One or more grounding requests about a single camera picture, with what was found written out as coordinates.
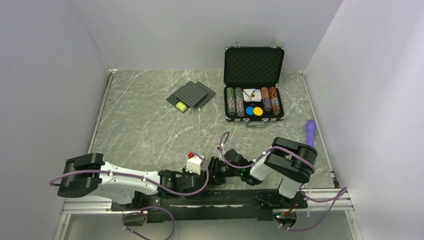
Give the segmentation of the grey chip stack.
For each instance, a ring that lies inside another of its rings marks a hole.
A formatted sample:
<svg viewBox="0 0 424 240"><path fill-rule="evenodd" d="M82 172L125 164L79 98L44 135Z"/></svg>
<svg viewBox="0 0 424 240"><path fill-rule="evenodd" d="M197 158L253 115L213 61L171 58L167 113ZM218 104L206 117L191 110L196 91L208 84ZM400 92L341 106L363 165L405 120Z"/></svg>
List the grey chip stack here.
<svg viewBox="0 0 424 240"><path fill-rule="evenodd" d="M236 113L235 99L227 99L227 111Z"/></svg>

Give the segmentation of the purple-grey chip stack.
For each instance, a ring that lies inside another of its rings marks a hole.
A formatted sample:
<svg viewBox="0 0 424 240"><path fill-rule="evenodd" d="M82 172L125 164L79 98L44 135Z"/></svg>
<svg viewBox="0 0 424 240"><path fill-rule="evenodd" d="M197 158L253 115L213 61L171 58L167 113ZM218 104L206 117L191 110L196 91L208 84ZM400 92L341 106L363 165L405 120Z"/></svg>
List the purple-grey chip stack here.
<svg viewBox="0 0 424 240"><path fill-rule="evenodd" d="M243 101L235 100L236 112L244 111Z"/></svg>

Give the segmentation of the dark green chip stack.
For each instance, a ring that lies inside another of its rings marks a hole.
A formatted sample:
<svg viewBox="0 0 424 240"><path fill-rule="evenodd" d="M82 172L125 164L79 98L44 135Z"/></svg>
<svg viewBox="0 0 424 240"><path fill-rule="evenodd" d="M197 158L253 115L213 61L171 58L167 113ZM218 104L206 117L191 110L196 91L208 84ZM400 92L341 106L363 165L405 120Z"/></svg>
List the dark green chip stack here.
<svg viewBox="0 0 424 240"><path fill-rule="evenodd" d="M240 87L234 88L234 98L236 101L243 101L243 90Z"/></svg>

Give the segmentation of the purple chip stack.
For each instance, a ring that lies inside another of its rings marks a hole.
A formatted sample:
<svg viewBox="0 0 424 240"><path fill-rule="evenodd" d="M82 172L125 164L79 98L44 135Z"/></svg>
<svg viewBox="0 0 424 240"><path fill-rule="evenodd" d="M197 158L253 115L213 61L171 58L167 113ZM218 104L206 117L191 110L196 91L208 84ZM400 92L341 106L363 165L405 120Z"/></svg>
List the purple chip stack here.
<svg viewBox="0 0 424 240"><path fill-rule="evenodd" d="M263 97L262 102L263 102L263 109L266 112L269 112L269 111L272 110L272 102L271 102L271 99L269 97Z"/></svg>

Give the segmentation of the small chip stack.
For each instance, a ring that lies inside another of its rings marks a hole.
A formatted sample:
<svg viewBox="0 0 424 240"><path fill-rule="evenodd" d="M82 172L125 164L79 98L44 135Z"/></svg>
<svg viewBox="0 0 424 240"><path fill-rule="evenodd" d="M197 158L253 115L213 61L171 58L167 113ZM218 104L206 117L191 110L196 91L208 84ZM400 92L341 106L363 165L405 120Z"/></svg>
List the small chip stack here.
<svg viewBox="0 0 424 240"><path fill-rule="evenodd" d="M279 99L277 97L272 97L271 99L271 105L273 108L279 108L280 107L280 102Z"/></svg>

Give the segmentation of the red chip stack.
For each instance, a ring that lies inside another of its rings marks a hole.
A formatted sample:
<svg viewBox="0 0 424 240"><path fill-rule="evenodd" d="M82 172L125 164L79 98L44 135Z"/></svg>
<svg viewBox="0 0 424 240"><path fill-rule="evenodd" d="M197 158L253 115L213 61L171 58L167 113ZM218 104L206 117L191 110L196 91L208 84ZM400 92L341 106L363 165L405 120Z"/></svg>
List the red chip stack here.
<svg viewBox="0 0 424 240"><path fill-rule="evenodd" d="M262 87L260 92L263 99L270 98L269 89L267 87Z"/></svg>

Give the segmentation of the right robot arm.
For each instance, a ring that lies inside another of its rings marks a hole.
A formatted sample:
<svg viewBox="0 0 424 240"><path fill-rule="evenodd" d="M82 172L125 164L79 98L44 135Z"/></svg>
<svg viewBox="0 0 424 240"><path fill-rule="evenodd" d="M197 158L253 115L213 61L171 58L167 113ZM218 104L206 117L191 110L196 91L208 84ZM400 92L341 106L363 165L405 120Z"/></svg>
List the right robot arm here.
<svg viewBox="0 0 424 240"><path fill-rule="evenodd" d="M298 189L310 181L315 173L318 151L307 144L276 137L270 148L248 161L234 149L223 150L229 133L221 137L217 148L218 157L211 160L210 176L215 182L219 178L240 177L250 186L261 184L269 175L279 173L282 178L276 193L276 203L288 208L295 202Z"/></svg>

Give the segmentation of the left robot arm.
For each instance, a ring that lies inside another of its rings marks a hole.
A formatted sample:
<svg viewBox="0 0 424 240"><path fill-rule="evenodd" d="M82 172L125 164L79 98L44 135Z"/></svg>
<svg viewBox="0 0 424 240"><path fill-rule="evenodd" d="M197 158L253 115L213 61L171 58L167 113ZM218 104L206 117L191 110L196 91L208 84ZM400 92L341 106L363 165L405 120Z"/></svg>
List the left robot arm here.
<svg viewBox="0 0 424 240"><path fill-rule="evenodd" d="M89 153L65 162L63 174L50 181L63 198L98 196L131 210L139 209L144 196L177 199L200 194L212 176L205 159L194 153L182 171L140 171L104 161L102 153Z"/></svg>

